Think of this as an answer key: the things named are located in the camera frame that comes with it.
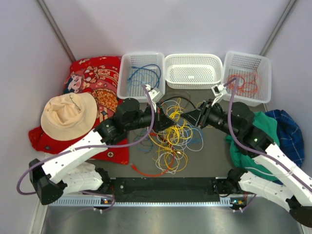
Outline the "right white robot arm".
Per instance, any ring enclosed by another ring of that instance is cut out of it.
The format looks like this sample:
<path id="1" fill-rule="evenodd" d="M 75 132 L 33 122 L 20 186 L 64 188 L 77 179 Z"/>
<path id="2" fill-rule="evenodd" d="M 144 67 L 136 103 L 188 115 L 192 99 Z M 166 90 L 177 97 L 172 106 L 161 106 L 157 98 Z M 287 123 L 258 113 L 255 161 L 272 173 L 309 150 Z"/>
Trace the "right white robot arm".
<path id="1" fill-rule="evenodd" d="M 279 205 L 301 225 L 312 226 L 312 178 L 291 161 L 277 143 L 253 124 L 254 112 L 242 102 L 231 103 L 227 112 L 211 100 L 181 115 L 194 127 L 212 126 L 232 136 L 237 148 L 268 169 L 281 184 L 268 181 L 243 168 L 228 174 L 228 188 L 266 198 Z"/>

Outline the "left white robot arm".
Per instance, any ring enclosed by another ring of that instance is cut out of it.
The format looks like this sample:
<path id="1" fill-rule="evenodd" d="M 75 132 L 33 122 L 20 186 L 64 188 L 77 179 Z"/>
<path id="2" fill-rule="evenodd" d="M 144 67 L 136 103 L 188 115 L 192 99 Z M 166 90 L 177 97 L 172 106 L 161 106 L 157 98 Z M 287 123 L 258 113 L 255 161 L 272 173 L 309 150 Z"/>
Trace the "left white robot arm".
<path id="1" fill-rule="evenodd" d="M 35 159 L 29 163 L 30 181 L 41 204 L 48 205 L 65 194 L 86 190 L 106 193 L 111 180 L 104 169 L 72 174 L 71 171 L 108 146 L 118 145 L 131 130 L 148 128 L 154 132 L 174 126 L 175 121 L 165 115 L 159 104 L 148 105 L 145 111 L 133 98 L 125 99 L 114 115 L 102 121 L 71 148 L 49 161 Z"/>

